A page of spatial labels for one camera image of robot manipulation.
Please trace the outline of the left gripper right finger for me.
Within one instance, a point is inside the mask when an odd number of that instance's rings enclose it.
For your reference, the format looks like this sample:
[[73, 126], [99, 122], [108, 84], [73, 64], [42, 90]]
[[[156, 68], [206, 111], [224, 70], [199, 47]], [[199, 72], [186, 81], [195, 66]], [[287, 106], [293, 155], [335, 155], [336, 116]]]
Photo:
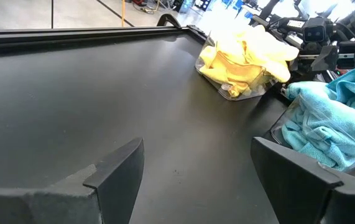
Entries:
[[251, 158], [280, 224], [355, 224], [355, 176], [262, 137]]

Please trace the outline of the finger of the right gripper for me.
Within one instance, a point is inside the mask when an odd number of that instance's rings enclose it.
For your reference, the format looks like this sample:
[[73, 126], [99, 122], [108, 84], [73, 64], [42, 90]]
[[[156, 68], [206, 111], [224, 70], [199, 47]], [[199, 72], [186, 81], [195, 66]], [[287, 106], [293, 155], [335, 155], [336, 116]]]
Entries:
[[355, 68], [355, 41], [344, 41], [339, 43], [337, 68]]
[[312, 72], [334, 70], [337, 67], [338, 48], [335, 45], [323, 46], [321, 52], [310, 65]]

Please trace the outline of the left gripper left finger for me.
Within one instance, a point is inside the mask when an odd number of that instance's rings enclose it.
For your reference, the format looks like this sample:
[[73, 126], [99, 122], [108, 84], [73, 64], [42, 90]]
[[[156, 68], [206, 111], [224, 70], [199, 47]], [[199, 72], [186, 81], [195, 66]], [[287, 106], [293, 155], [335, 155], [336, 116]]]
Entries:
[[44, 188], [0, 188], [0, 224], [129, 224], [144, 171], [134, 138]]

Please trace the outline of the yellow microfiber towel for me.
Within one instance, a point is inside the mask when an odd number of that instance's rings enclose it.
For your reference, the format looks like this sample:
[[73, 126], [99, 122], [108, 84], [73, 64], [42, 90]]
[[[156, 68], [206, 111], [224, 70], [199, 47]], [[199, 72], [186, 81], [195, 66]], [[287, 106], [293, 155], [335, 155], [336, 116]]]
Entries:
[[287, 62], [298, 56], [298, 49], [278, 41], [263, 26], [245, 27], [239, 32], [227, 32], [243, 41], [246, 60], [264, 67], [274, 79], [287, 82], [290, 79]]
[[220, 84], [234, 100], [260, 95], [273, 80], [264, 67], [245, 63], [241, 55], [226, 54], [210, 45], [201, 51], [198, 62], [198, 71]]

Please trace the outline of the black table clamp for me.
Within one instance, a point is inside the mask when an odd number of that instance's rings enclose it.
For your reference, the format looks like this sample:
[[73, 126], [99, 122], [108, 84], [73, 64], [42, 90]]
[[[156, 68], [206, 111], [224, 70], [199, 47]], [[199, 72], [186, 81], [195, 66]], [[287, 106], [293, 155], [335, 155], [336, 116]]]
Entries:
[[182, 26], [178, 22], [178, 20], [171, 14], [162, 14], [157, 22], [157, 27], [163, 27], [167, 24], [171, 24], [173, 27], [177, 29], [181, 29]]

